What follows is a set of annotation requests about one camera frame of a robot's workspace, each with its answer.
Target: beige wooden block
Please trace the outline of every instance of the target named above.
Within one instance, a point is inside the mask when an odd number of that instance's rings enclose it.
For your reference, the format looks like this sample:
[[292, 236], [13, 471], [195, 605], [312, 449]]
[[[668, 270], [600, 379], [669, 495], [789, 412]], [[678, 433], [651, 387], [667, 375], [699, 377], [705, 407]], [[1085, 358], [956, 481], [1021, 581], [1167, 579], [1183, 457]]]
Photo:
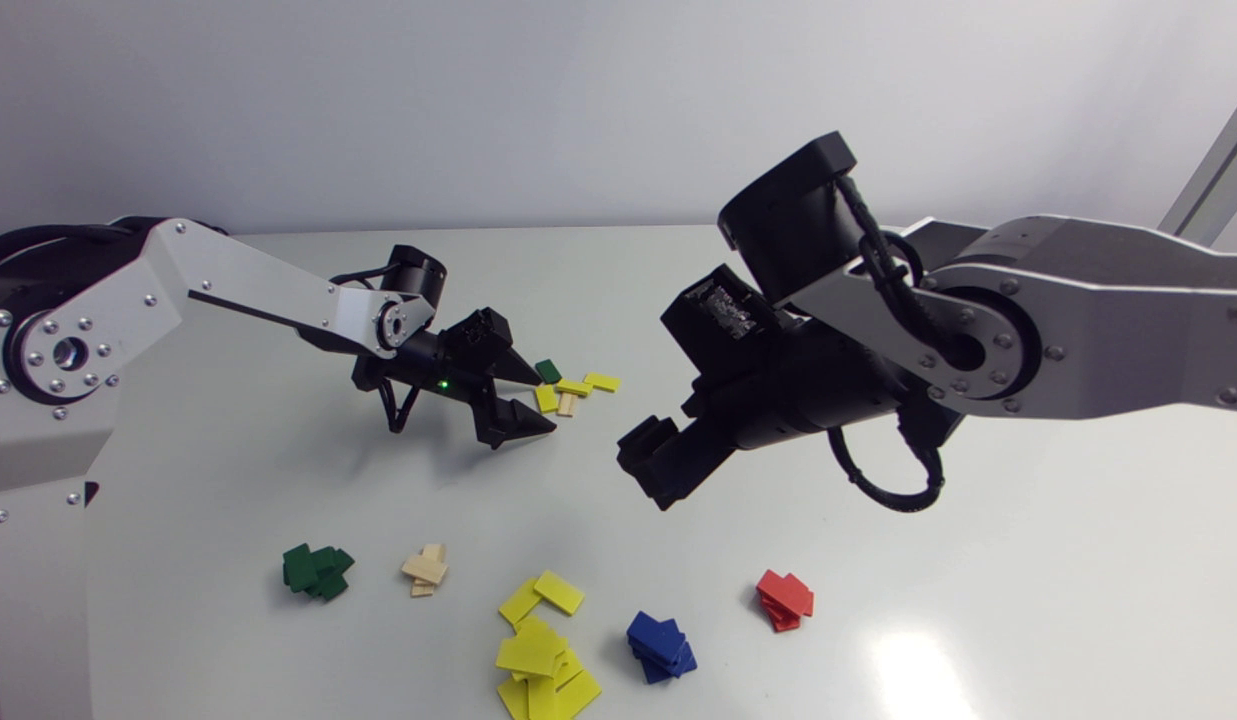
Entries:
[[555, 414], [563, 414], [567, 418], [573, 418], [573, 407], [578, 405], [578, 396], [569, 395], [568, 392], [560, 393], [560, 407], [555, 411]]
[[[429, 543], [422, 546], [422, 555], [427, 560], [445, 560], [445, 547], [442, 543]], [[435, 585], [430, 584], [423, 579], [414, 578], [413, 588], [409, 589], [409, 598], [427, 598], [435, 594]]]
[[403, 565], [400, 565], [400, 570], [409, 575], [411, 578], [421, 578], [430, 584], [439, 585], [440, 579], [445, 576], [445, 570], [449, 565], [444, 562], [432, 560], [429, 557], [423, 555], [409, 555], [408, 560], [404, 560]]

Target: black cable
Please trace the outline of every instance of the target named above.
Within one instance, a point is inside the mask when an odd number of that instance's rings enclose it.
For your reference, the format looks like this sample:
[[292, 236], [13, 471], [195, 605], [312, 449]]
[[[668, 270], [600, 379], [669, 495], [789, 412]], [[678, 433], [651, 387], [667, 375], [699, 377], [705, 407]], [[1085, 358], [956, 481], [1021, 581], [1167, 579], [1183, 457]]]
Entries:
[[841, 428], [829, 428], [828, 442], [833, 447], [833, 455], [836, 456], [836, 461], [839, 461], [841, 469], [849, 475], [850, 482], [861, 489], [863, 495], [888, 507], [888, 510], [919, 512], [938, 501], [938, 496], [943, 492], [943, 484], [948, 481], [943, 478], [943, 458], [939, 456], [936, 447], [908, 445], [912, 454], [917, 456], [917, 460], [920, 460], [920, 464], [924, 465], [929, 478], [925, 480], [925, 489], [923, 491], [915, 495], [901, 495], [877, 487], [866, 479], [862, 470], [854, 464], [854, 456], [850, 455], [850, 447], [845, 442], [845, 432]]

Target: stack of blocks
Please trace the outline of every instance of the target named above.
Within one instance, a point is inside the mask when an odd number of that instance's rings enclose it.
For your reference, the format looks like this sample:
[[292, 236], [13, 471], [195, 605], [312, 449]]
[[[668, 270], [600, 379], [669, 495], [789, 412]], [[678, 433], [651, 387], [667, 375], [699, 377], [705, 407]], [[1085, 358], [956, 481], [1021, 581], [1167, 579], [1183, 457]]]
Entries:
[[694, 648], [675, 626], [675, 620], [659, 624], [649, 615], [637, 612], [636, 620], [627, 626], [627, 645], [644, 667], [644, 682], [651, 685], [696, 671]]
[[281, 575], [291, 591], [307, 591], [308, 598], [320, 596], [327, 601], [334, 600], [348, 589], [348, 580], [343, 579], [343, 573], [348, 573], [348, 568], [356, 564], [356, 560], [341, 548], [334, 551], [333, 547], [322, 547], [312, 552], [307, 543], [286, 552], [283, 560]]
[[567, 381], [560, 377], [559, 370], [550, 360], [542, 360], [534, 365], [534, 370], [541, 375], [542, 384], [534, 388], [534, 397], [539, 402], [542, 414], [555, 413], [563, 418], [571, 418], [576, 408], [578, 398], [591, 395], [591, 388], [602, 388], [605, 392], [618, 392], [621, 379], [612, 379], [609, 375], [586, 374], [580, 384]]
[[550, 570], [523, 583], [499, 607], [516, 635], [499, 647], [494, 663], [512, 674], [499, 685], [513, 720], [571, 720], [600, 694], [600, 684], [544, 620], [531, 615], [542, 600], [573, 615], [583, 594]]
[[773, 570], [764, 570], [764, 576], [756, 583], [756, 591], [776, 633], [798, 628], [802, 615], [805, 619], [814, 616], [814, 591], [790, 573], [783, 578]]

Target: wooden block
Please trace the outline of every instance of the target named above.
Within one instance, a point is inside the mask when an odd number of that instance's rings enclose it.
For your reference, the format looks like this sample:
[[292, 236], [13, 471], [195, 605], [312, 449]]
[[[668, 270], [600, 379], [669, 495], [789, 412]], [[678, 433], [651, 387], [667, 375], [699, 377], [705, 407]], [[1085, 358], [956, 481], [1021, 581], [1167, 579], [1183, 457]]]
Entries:
[[513, 627], [523, 620], [526, 615], [534, 610], [537, 602], [542, 600], [542, 596], [538, 593], [534, 593], [537, 578], [524, 580], [524, 583], [516, 589], [516, 593], [512, 593], [512, 598], [507, 598], [507, 602], [499, 606], [499, 615], [502, 615], [503, 620], [507, 620]]
[[595, 388], [602, 388], [605, 392], [618, 392], [618, 386], [622, 384], [621, 379], [611, 379], [609, 375], [601, 374], [588, 374], [581, 381]]
[[557, 575], [550, 570], [542, 573], [542, 576], [534, 583], [534, 591], [541, 594], [550, 605], [558, 606], [564, 611], [565, 615], [573, 615], [576, 612], [578, 606], [581, 605], [581, 599], [585, 594], [580, 589], [573, 586], [567, 581], [567, 579]]
[[573, 418], [573, 407], [578, 405], [578, 397], [573, 395], [560, 396], [560, 406], [557, 407], [555, 414], [563, 416], [563, 418]]
[[560, 401], [555, 396], [555, 390], [552, 386], [537, 386], [534, 388], [534, 397], [539, 401], [539, 413], [548, 414], [555, 413], [557, 407], [560, 406]]
[[499, 685], [499, 696], [512, 720], [529, 720], [529, 689], [523, 680], [508, 678]]
[[568, 392], [569, 395], [580, 395], [581, 397], [591, 395], [591, 386], [589, 386], [589, 384], [560, 381], [555, 384], [555, 388], [558, 392]]
[[411, 578], [422, 578], [423, 580], [439, 585], [440, 579], [445, 576], [445, 570], [449, 565], [444, 562], [432, 560], [429, 557], [423, 555], [409, 555], [408, 560], [404, 560], [403, 565], [400, 565], [400, 570], [409, 575]]
[[555, 679], [529, 678], [529, 720], [555, 720]]
[[[445, 560], [445, 547], [440, 543], [422, 546], [422, 553], [427, 560]], [[413, 579], [413, 588], [409, 589], [409, 598], [427, 598], [435, 594], [435, 585], [421, 578]]]
[[555, 693], [557, 715], [558, 718], [573, 718], [599, 696], [600, 683], [591, 677], [591, 673], [581, 671], [576, 678], [569, 680]]

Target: yellow wooden block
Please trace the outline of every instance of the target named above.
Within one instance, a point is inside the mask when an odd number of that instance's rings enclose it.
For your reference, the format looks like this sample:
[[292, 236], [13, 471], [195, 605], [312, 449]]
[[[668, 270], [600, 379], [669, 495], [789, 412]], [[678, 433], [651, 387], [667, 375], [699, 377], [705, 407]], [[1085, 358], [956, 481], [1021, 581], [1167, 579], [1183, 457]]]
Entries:
[[558, 606], [565, 615], [573, 615], [585, 594], [573, 586], [567, 579], [548, 570], [542, 573], [542, 578], [534, 583], [534, 591], [541, 594], [550, 605]]
[[602, 388], [605, 392], [618, 392], [618, 386], [621, 386], [621, 379], [612, 379], [609, 375], [601, 374], [588, 374], [583, 382], [590, 384], [595, 388]]
[[573, 409], [578, 405], [578, 396], [564, 393], [560, 396], [560, 406], [557, 407], [555, 414], [563, 416], [563, 418], [573, 418]]
[[528, 679], [529, 720], [555, 720], [555, 680], [553, 678]]
[[552, 386], [537, 386], [534, 388], [534, 397], [539, 401], [539, 413], [548, 414], [555, 413], [557, 407], [560, 402], [555, 397], [555, 390]]
[[576, 384], [576, 382], [573, 382], [573, 381], [560, 381], [560, 382], [555, 384], [555, 388], [558, 388], [559, 392], [568, 392], [569, 395], [578, 395], [578, 396], [581, 396], [581, 397], [586, 397], [586, 396], [591, 395], [591, 386], [590, 386], [590, 384]]
[[560, 669], [555, 671], [555, 674], [550, 675], [550, 678], [555, 680], [555, 689], [560, 689], [578, 673], [581, 673], [581, 661], [578, 659], [576, 652], [573, 652], [573, 647], [570, 647], [564, 651], [564, 662], [560, 664]]
[[409, 575], [411, 578], [419, 578], [430, 584], [439, 585], [440, 579], [445, 576], [445, 570], [449, 565], [444, 562], [432, 560], [429, 557], [423, 555], [409, 555], [408, 560], [404, 560], [403, 565], [400, 565], [400, 570]]
[[600, 683], [591, 677], [591, 673], [581, 671], [555, 693], [557, 716], [573, 718], [599, 696]]
[[513, 627], [542, 600], [542, 596], [534, 593], [537, 578], [524, 580], [524, 584], [516, 593], [512, 593], [512, 598], [507, 598], [507, 602], [499, 606], [499, 615], [502, 615]]
[[503, 699], [512, 720], [529, 720], [529, 689], [523, 680], [508, 678], [499, 685], [499, 696]]
[[499, 645], [499, 657], [494, 664], [512, 673], [546, 675], [550, 679], [550, 672], [555, 669], [555, 647], [554, 638], [544, 635], [516, 635]]

